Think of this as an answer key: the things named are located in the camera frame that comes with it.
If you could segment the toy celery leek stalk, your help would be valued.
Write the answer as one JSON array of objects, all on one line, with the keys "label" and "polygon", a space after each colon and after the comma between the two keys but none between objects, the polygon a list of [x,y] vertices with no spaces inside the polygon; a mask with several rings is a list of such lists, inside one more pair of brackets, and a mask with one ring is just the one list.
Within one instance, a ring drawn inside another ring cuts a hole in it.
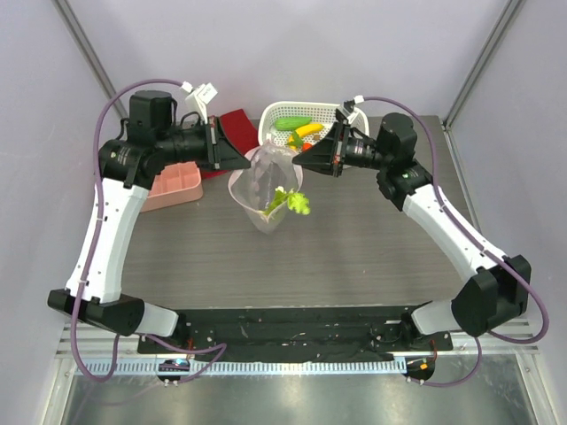
[{"label": "toy celery leek stalk", "polygon": [[309,215],[311,213],[310,200],[304,193],[294,189],[286,190],[283,186],[276,187],[273,200],[262,213],[265,216],[269,216],[282,205],[299,215]]}]

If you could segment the clear zip top bag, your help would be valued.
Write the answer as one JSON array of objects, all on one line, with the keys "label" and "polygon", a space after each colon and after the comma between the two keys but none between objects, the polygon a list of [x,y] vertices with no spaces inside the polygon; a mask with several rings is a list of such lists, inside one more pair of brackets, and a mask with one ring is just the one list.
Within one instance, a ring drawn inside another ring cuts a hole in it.
[{"label": "clear zip top bag", "polygon": [[295,193],[301,190],[303,171],[292,163],[296,155],[292,149],[267,142],[246,152],[250,168],[230,175],[229,194],[264,234],[271,234],[289,211],[286,201],[273,206],[279,197],[276,190]]}]

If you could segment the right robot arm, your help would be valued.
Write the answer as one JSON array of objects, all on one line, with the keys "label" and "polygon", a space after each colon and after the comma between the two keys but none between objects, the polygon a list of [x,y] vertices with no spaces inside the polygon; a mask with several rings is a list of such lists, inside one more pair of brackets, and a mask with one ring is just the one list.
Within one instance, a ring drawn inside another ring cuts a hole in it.
[{"label": "right robot arm", "polygon": [[293,159],[305,170],[333,177],[345,166],[377,171],[383,196],[421,226],[453,264],[464,283],[458,294],[417,307],[400,327],[401,342],[412,350],[423,348],[441,331],[481,336],[520,316],[528,292],[518,277],[531,275],[523,256],[511,258],[492,246],[474,244],[480,234],[434,189],[431,174],[415,158],[416,142],[413,121],[393,112],[382,119],[376,138],[336,121],[322,140]]}]

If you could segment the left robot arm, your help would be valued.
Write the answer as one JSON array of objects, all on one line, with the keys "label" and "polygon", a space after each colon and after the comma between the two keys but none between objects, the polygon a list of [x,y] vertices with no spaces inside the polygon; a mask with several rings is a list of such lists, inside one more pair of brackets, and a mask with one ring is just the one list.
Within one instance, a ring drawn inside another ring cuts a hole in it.
[{"label": "left robot arm", "polygon": [[121,336],[150,334],[171,353],[189,341],[180,315],[121,291],[125,257],[136,219],[157,176],[166,166],[193,162],[207,171],[243,170],[250,161],[206,113],[217,91],[210,83],[182,85],[186,104],[198,115],[192,127],[175,121],[177,102],[159,90],[140,90],[129,100],[129,116],[118,138],[98,151],[92,215],[81,254],[65,288],[52,290],[48,306]]}]

